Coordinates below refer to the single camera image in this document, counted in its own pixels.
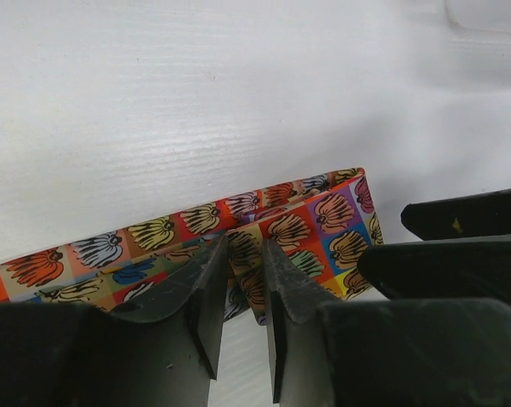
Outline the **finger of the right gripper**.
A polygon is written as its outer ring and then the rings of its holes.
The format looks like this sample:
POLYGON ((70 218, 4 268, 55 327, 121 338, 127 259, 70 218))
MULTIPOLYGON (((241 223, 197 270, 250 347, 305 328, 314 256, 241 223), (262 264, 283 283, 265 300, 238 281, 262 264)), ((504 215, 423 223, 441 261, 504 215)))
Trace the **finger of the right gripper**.
POLYGON ((358 272, 389 299, 493 298, 511 306, 511 235, 374 246, 358 272))
POLYGON ((411 203, 401 222, 422 240, 511 235, 511 189, 411 203))

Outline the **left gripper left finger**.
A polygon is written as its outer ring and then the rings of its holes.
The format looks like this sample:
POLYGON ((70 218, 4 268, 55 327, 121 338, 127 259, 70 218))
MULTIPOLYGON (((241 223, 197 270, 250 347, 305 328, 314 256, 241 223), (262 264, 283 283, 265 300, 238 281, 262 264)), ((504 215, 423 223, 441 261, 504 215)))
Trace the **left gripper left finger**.
POLYGON ((152 339, 152 354, 173 366, 192 357, 217 378, 225 310, 229 242, 219 237, 159 284, 116 306, 111 314, 152 339))

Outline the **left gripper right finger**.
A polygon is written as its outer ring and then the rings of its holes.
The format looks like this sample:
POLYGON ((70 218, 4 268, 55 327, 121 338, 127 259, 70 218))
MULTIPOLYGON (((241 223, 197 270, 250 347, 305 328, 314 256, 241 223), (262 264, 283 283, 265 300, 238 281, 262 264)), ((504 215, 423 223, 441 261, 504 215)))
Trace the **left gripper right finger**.
POLYGON ((273 402, 332 404, 318 310, 336 297, 298 269, 275 240, 263 242, 263 273, 273 402))

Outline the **colourful squares patterned tie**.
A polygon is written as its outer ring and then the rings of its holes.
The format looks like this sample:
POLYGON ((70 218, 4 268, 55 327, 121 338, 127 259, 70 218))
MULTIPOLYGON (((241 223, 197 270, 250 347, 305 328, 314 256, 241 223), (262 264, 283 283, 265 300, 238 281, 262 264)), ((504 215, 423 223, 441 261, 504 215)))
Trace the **colourful squares patterned tie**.
POLYGON ((110 310, 220 237, 230 244, 225 318, 251 310, 258 323, 264 240, 276 241, 294 266, 344 300, 369 289, 357 263, 366 248, 383 242, 364 170, 338 170, 12 259, 0 265, 0 303, 86 302, 110 310))

